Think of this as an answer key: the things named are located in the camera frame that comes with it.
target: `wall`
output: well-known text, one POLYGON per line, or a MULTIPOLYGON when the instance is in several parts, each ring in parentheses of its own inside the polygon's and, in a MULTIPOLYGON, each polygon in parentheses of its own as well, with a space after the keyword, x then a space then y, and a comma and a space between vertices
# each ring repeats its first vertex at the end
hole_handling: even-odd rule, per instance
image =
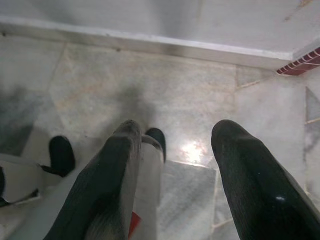
POLYGON ((320 35, 320 0, 0 0, 0 16, 291 60, 320 35))

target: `red object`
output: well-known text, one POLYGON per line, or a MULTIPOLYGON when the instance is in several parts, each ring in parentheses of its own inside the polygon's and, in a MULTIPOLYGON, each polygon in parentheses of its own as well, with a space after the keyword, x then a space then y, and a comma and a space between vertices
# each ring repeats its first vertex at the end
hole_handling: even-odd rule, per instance
POLYGON ((309 52, 298 60, 287 64, 276 72, 280 75, 298 76, 320 66, 320 47, 309 52))
POLYGON ((139 225, 140 220, 141 220, 141 218, 135 212, 132 212, 128 239, 130 239, 130 237, 133 234, 133 232, 135 231, 136 227, 139 225))

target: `baseboard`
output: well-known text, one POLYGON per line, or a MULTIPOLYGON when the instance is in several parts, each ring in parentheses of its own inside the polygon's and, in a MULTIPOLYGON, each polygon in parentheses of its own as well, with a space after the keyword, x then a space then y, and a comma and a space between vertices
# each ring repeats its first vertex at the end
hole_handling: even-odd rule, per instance
POLYGON ((270 70, 276 70, 293 59, 290 52, 265 51, 1 15, 0 31, 52 41, 173 55, 270 70))

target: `marble floor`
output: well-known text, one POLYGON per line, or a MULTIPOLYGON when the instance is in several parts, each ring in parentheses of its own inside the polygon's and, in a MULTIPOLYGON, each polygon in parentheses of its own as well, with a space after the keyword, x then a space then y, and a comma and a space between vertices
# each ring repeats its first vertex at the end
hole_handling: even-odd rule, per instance
MULTIPOLYGON (((67 136, 90 159, 126 119, 163 130, 159 240, 237 240, 212 127, 231 119, 260 138, 320 208, 320 69, 302 77, 174 56, 0 37, 0 153, 48 164, 67 136)), ((4 239, 32 204, 0 209, 4 239)))

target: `foot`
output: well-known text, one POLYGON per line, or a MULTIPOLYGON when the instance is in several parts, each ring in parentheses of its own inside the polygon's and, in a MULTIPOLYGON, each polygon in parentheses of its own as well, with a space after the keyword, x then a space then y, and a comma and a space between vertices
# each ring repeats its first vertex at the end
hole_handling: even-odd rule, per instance
POLYGON ((68 175, 76 166, 74 151, 65 136, 55 136, 49 143, 51 169, 61 177, 68 175))
POLYGON ((159 129, 159 128, 150 128, 145 132, 145 135, 148 135, 155 140, 161 145, 162 151, 163 151, 163 158, 164 162, 166 162, 166 138, 164 133, 159 129))

